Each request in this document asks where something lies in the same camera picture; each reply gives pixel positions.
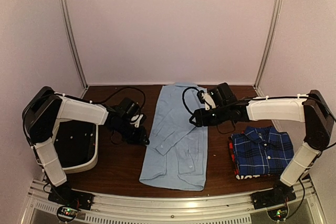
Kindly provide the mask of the light blue long sleeve shirt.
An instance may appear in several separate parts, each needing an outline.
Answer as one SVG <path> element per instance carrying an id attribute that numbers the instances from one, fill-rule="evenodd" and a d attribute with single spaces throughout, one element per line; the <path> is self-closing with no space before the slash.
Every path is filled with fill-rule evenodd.
<path id="1" fill-rule="evenodd" d="M 163 86 L 139 181 L 145 185 L 202 191 L 206 182 L 208 128 L 189 122 L 189 110 L 202 108 L 194 83 Z"/>

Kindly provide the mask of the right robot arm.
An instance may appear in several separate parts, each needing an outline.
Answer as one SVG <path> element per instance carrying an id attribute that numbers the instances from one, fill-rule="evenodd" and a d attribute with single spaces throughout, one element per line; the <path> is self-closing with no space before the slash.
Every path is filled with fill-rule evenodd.
<path id="1" fill-rule="evenodd" d="M 196 127 L 218 126 L 224 122 L 284 122 L 300 126 L 301 145 L 280 175 L 281 184 L 269 192 L 272 203 L 289 196 L 289 188 L 307 172 L 316 159 L 334 145 L 330 142 L 335 116 L 318 90 L 305 94 L 277 97 L 237 98 L 230 86 L 221 83 L 209 91 L 194 88 L 202 108 L 191 111 L 189 122 Z"/>

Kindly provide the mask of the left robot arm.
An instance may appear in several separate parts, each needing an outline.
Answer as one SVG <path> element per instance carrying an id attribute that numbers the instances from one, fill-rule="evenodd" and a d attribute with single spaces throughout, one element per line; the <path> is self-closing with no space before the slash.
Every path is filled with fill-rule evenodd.
<path id="1" fill-rule="evenodd" d="M 71 205 L 75 192 L 65 186 L 67 174 L 80 173 L 98 162 L 98 130 L 104 126 L 118 132 L 128 144 L 148 145 L 143 122 L 143 105 L 129 98 L 108 106 L 109 95 L 102 101 L 88 101 L 45 86 L 22 113 L 23 131 L 35 153 L 38 165 L 56 187 L 56 198 Z"/>

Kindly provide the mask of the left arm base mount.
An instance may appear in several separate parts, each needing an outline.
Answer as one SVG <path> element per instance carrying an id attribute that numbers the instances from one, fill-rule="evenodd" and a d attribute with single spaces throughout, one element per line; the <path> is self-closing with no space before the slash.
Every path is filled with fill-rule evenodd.
<path id="1" fill-rule="evenodd" d="M 82 210 L 90 210 L 94 195 L 73 190 L 69 185 L 55 187 L 52 185 L 48 200 L 60 206 L 56 210 L 56 217 L 63 223 L 75 220 Z"/>

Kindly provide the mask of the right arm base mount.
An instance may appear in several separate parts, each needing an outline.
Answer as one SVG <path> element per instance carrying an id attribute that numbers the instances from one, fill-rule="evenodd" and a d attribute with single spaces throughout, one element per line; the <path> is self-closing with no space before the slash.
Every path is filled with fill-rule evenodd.
<path id="1" fill-rule="evenodd" d="M 288 202 L 295 199 L 293 187 L 282 182 L 276 182 L 272 189 L 251 194 L 254 209 L 267 208 L 268 217 L 276 222 L 284 221 L 289 216 Z"/>

